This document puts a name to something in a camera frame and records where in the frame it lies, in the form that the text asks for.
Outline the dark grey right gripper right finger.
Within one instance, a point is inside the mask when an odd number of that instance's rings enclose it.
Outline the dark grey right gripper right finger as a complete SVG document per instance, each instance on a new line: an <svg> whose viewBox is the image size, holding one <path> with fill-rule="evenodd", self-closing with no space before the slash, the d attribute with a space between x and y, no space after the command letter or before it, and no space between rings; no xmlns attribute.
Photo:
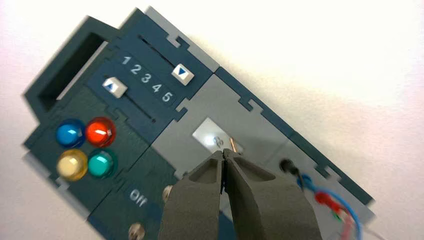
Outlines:
<svg viewBox="0 0 424 240"><path fill-rule="evenodd" d="M224 149L225 191L238 240L320 240L317 217L289 178Z"/></svg>

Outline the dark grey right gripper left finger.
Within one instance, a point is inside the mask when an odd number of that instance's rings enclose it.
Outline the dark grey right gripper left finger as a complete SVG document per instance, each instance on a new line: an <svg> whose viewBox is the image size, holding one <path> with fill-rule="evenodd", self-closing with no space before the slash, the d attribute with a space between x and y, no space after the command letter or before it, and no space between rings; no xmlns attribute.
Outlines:
<svg viewBox="0 0 424 240"><path fill-rule="evenodd" d="M172 186L158 239L218 239L222 172L223 153L217 150Z"/></svg>

